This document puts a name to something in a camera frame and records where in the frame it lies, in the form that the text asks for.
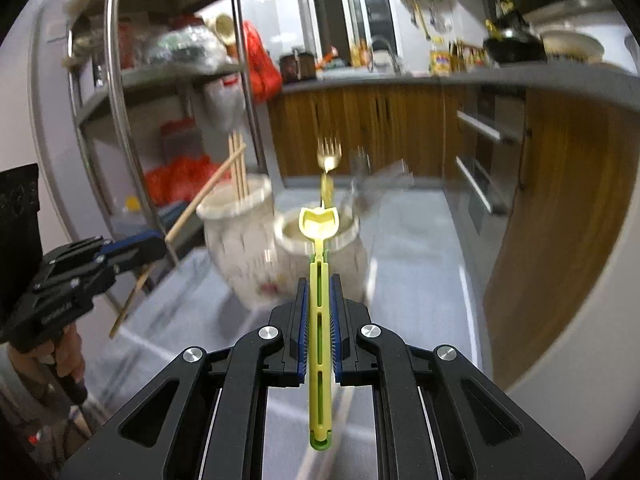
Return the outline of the person left hand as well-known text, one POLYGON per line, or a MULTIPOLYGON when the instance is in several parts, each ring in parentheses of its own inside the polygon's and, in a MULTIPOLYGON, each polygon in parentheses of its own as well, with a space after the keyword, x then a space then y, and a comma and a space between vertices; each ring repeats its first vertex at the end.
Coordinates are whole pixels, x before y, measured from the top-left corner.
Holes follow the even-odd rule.
POLYGON ((14 370, 22 377, 39 385, 48 382, 42 361, 52 356, 55 362, 55 374, 58 377, 73 377, 82 382, 85 376, 86 362, 81 353, 82 340, 75 323, 67 325, 58 342, 47 341, 31 352, 21 353, 8 345, 8 356, 14 370))

